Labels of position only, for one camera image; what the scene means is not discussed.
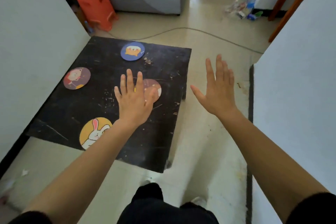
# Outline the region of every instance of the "electrical cord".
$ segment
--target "electrical cord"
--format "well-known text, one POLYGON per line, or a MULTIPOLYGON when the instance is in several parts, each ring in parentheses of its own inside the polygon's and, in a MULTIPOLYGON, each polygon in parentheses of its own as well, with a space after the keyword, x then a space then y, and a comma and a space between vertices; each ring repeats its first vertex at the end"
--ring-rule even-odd
MULTIPOLYGON (((230 41, 230 40, 227 40, 227 39, 225 39, 225 38, 222 38, 222 37, 220 37, 220 36, 211 34, 211 33, 209 33, 209 32, 206 32, 206 31, 203 31, 203 30, 200 30, 200 29, 189 28, 189 27, 172 28, 172 29, 163 31, 163 32, 158 33, 158 34, 155 34, 155 35, 151 35, 151 36, 147 36, 147 37, 139 38, 139 39, 128 39, 128 40, 130 40, 130 41, 140 41, 140 40, 148 39, 148 38, 151 38, 151 37, 154 37, 154 36, 157 36, 157 35, 161 35, 161 34, 164 34, 164 33, 167 33, 167 32, 173 31, 173 30, 177 30, 177 29, 190 29, 190 30, 198 31, 198 32, 201 32, 201 33, 210 35, 210 36, 212 36, 212 37, 215 37, 215 38, 217 38, 217 39, 223 40, 223 41, 225 41, 225 42, 228 42, 228 43, 230 43, 230 44, 234 44, 234 45, 236 45, 236 46, 238 46, 238 47, 247 49, 247 50, 249 50, 249 51, 252 51, 252 52, 255 52, 255 53, 259 53, 259 54, 263 54, 263 52, 259 52, 259 51, 253 50, 253 49, 251 49, 251 48, 248 48, 248 47, 246 47, 246 46, 243 46, 243 45, 234 43, 234 42, 232 42, 232 41, 230 41)), ((113 36, 113 37, 116 38, 116 39, 121 39, 121 38, 118 38, 118 37, 112 35, 110 32, 107 32, 107 33, 108 33, 109 35, 113 36)))

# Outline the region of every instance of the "red stool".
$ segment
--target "red stool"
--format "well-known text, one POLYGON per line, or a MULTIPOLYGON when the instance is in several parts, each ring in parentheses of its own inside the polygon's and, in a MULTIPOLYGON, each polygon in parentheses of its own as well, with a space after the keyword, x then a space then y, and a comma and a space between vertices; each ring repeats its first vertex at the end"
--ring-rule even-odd
POLYGON ((89 23, 97 23, 104 31, 112 29, 112 19, 118 19, 109 0, 77 0, 89 23))

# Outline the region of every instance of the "black sleeve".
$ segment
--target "black sleeve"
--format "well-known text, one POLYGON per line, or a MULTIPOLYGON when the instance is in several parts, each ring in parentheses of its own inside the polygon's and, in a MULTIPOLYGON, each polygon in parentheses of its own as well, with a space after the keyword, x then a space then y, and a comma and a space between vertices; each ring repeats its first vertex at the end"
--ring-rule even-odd
POLYGON ((299 203, 289 215, 286 224, 336 223, 336 196, 318 193, 299 203))
POLYGON ((26 212, 17 216, 9 224, 52 224, 48 216, 41 212, 26 212))

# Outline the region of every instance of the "floor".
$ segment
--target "floor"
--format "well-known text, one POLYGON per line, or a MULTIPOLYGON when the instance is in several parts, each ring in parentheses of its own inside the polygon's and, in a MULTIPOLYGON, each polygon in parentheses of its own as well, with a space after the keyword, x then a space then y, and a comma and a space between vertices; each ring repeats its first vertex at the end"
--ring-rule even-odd
MULTIPOLYGON (((110 33, 123 39, 142 39, 174 27, 192 27, 263 53, 279 21, 260 18, 251 22, 223 15, 223 6, 233 1, 187 0, 179 17, 119 13, 119 21, 110 33)), ((111 37, 103 31, 97 35, 111 37)), ((205 58, 214 61, 221 53, 235 72, 236 103, 247 116, 249 68, 258 61, 260 53, 186 29, 142 41, 192 48, 187 84, 201 90, 206 88, 205 58)), ((80 154, 76 149, 30 138, 2 179, 17 179, 10 202, 23 209, 80 154), (29 173, 21 177, 23 169, 29 173)), ((139 184, 146 179, 161 186, 169 204, 179 206, 203 196, 219 223, 245 223, 246 162, 221 123, 203 109, 189 87, 187 98, 181 103, 169 159, 172 167, 163 174, 116 160, 80 223, 116 223, 139 184)))

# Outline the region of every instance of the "shoe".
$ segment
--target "shoe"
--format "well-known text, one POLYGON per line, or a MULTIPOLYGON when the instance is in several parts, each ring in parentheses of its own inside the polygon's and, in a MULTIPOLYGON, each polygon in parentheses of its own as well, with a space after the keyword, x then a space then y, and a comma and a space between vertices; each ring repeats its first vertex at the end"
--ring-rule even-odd
POLYGON ((202 197, 196 197, 193 200, 191 200, 191 203, 194 203, 195 205, 201 206, 203 208, 207 207, 207 201, 202 197))
POLYGON ((151 183, 150 180, 145 180, 140 184, 140 186, 145 186, 145 185, 150 184, 150 183, 151 183))

